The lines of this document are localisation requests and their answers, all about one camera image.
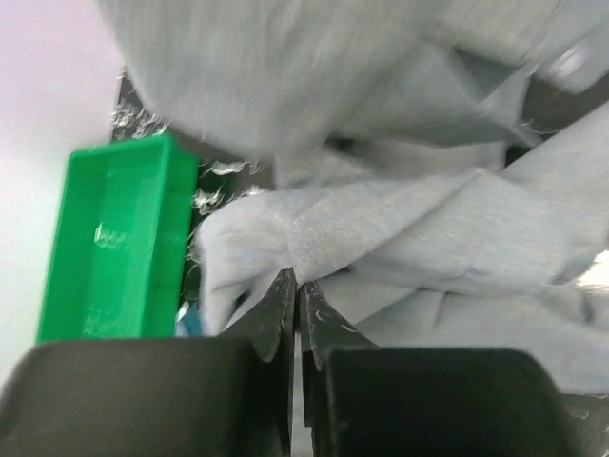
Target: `green container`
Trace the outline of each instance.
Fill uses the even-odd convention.
[[[167,135],[70,156],[38,342],[174,334],[198,165]]]

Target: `gray fabric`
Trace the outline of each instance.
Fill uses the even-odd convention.
[[[609,388],[608,313],[575,286],[607,239],[609,106],[501,169],[539,142],[530,74],[606,72],[607,2],[100,4],[145,102],[276,167],[279,190],[197,232],[208,329],[294,268],[380,344],[518,347],[565,389]],[[361,141],[340,154],[334,133]]]

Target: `gray cloth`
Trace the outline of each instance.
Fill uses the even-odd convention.
[[[607,239],[609,106],[501,169],[539,143],[532,73],[582,90],[609,68],[608,2],[100,4],[149,106],[277,170],[197,232],[207,328],[294,268],[380,344],[523,348],[609,388],[606,305],[575,286]]]

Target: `white surface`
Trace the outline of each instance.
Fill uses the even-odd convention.
[[[0,0],[0,385],[31,346],[65,166],[105,143],[122,67],[92,0]]]

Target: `green tray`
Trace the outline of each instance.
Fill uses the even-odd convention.
[[[167,135],[70,156],[39,343],[174,334],[198,165]]]

